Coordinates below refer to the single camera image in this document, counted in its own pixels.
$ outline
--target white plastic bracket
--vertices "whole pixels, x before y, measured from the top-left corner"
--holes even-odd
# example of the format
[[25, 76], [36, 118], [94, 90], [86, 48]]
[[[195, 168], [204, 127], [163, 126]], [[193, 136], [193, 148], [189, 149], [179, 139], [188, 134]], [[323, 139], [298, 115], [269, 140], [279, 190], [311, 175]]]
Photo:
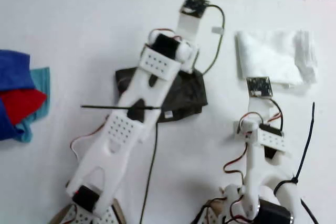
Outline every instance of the white plastic bracket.
[[118, 219], [114, 214], [112, 207], [109, 207], [102, 217], [95, 217], [83, 208], [72, 205], [61, 221], [61, 223], [69, 224], [118, 224]]
[[257, 139], [260, 145], [268, 146], [278, 151], [287, 151], [287, 143], [283, 136], [272, 134], [259, 128], [257, 131]]
[[[143, 99], [145, 105], [160, 108], [181, 68], [181, 63], [145, 47], [139, 67], [122, 94], [118, 106], [131, 107]], [[149, 86], [151, 75], [157, 76], [153, 87]], [[68, 184], [66, 192], [74, 193], [96, 170], [103, 171], [102, 192], [93, 213], [103, 216], [112, 204], [114, 195], [126, 171], [129, 155], [139, 140], [145, 140], [160, 116], [161, 110], [145, 110], [144, 122], [127, 117], [127, 110], [112, 110], [98, 139], [88, 149]]]

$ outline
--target white surface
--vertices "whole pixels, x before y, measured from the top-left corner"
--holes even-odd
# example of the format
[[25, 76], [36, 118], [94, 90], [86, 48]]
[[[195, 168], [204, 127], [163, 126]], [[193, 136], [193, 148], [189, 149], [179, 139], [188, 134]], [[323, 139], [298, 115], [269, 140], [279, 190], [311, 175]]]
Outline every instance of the white surface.
[[312, 84], [317, 61], [308, 31], [240, 31], [237, 34], [245, 78], [268, 76], [272, 83]]
[[[79, 105], [115, 104], [114, 72], [137, 64], [153, 28], [176, 27], [183, 1], [0, 0], [0, 48], [29, 53], [32, 68], [50, 66], [51, 72], [50, 113], [33, 125], [32, 142], [0, 142], [1, 223], [47, 223], [69, 203], [65, 184], [77, 166], [69, 143], [92, 132], [109, 113]], [[273, 92], [284, 112], [283, 129], [297, 161], [294, 169], [316, 101], [299, 190], [320, 223], [333, 223], [336, 1], [210, 1], [223, 8], [226, 30], [218, 61], [204, 78], [209, 105], [200, 115], [159, 125], [144, 223], [189, 223], [207, 199], [220, 195], [219, 185], [240, 183], [238, 175], [222, 172], [223, 164], [243, 151], [244, 144], [233, 140], [232, 122], [248, 107], [246, 83], [238, 80], [234, 34], [255, 29], [305, 29], [314, 34], [319, 83], [308, 91]], [[220, 23], [218, 11], [206, 11], [197, 38], [200, 71], [215, 54], [218, 35], [211, 28]], [[139, 221], [153, 143], [154, 132], [135, 149], [118, 192], [129, 223]]]

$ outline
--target black fabric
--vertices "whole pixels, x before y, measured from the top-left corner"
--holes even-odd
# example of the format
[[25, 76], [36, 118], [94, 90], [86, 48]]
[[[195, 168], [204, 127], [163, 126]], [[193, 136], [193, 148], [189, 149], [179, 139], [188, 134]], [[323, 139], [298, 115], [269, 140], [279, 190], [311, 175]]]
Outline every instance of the black fabric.
[[[136, 68], [129, 68], [115, 72], [119, 94], [127, 89], [135, 70]], [[162, 104], [162, 113], [157, 122], [177, 121], [201, 113], [205, 105], [207, 105], [207, 99], [202, 74], [197, 70], [192, 74], [180, 71]], [[170, 111], [171, 118], [165, 116], [167, 115], [165, 113], [169, 114]], [[128, 116], [133, 120], [143, 121], [144, 111], [130, 109]]]

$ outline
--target red wire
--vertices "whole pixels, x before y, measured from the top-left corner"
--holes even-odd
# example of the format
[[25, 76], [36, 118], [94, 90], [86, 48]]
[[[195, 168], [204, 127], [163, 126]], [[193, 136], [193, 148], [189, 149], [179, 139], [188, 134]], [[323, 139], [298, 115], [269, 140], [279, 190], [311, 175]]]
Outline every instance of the red wire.
[[248, 147], [248, 145], [247, 145], [247, 143], [245, 143], [245, 150], [244, 150], [244, 152], [241, 154], [241, 156], [239, 156], [239, 157], [237, 157], [236, 159], [234, 159], [234, 160], [232, 160], [232, 161], [226, 163], [226, 164], [223, 166], [223, 171], [224, 171], [225, 173], [228, 173], [228, 174], [230, 174], [230, 173], [240, 173], [240, 175], [242, 176], [242, 181], [241, 181], [242, 184], [244, 184], [244, 175], [243, 175], [243, 173], [242, 173], [240, 170], [226, 170], [226, 167], [229, 166], [229, 165], [231, 165], [231, 164], [233, 164], [233, 163], [235, 163], [235, 162], [237, 162], [237, 161], [239, 161], [239, 160], [241, 160], [242, 157], [244, 157], [244, 155], [246, 154], [247, 147]]
[[231, 218], [232, 218], [233, 220], [235, 220], [235, 221], [237, 221], [237, 219], [238, 219], [237, 217], [239, 216], [239, 219], [241, 219], [241, 220], [243, 220], [243, 221], [245, 221], [245, 222], [247, 222], [247, 223], [251, 223], [252, 220], [249, 220], [249, 219], [245, 218], [245, 217], [242, 216], [242, 215], [235, 215], [235, 216], [233, 216], [232, 206], [233, 206], [234, 204], [240, 202], [240, 201], [242, 200], [243, 197], [244, 197], [244, 195], [241, 195], [239, 199], [237, 199], [237, 200], [235, 200], [235, 201], [232, 202], [232, 204], [230, 205], [230, 215], [231, 215]]
[[104, 122], [97, 128], [97, 129], [95, 129], [93, 132], [91, 132], [91, 133], [89, 133], [89, 134], [87, 134], [87, 135], [83, 135], [83, 136], [75, 137], [75, 138], [70, 142], [70, 149], [73, 151], [73, 153], [74, 153], [74, 155], [76, 156], [77, 159], [78, 159], [78, 156], [77, 156], [77, 154], [75, 153], [74, 149], [72, 148], [72, 145], [75, 143], [75, 141], [76, 141], [77, 139], [80, 139], [80, 138], [82, 138], [82, 137], [86, 137], [86, 136], [92, 136], [92, 135], [96, 134], [98, 131], [100, 131], [100, 130], [104, 127], [104, 125], [106, 124], [106, 121], [107, 121], [108, 117], [109, 117], [109, 116], [106, 116], [105, 121], [104, 121]]

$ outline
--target blue cloth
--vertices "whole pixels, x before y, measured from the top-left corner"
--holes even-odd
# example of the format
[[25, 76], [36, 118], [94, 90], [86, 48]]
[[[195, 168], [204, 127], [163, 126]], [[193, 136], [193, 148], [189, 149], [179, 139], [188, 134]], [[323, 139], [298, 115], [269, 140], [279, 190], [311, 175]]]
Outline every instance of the blue cloth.
[[0, 141], [8, 138], [19, 137], [22, 130], [16, 129], [10, 123], [5, 106], [0, 99]]
[[35, 88], [29, 61], [30, 56], [22, 52], [0, 50], [0, 91]]
[[47, 95], [47, 99], [42, 104], [42, 106], [35, 111], [33, 114], [24, 118], [19, 124], [15, 127], [22, 131], [20, 135], [15, 137], [16, 140], [24, 143], [28, 143], [33, 138], [33, 133], [30, 129], [30, 124], [35, 120], [45, 117], [49, 112], [50, 105], [50, 70], [49, 68], [40, 68], [30, 71], [33, 82], [36, 86], [36, 89]]

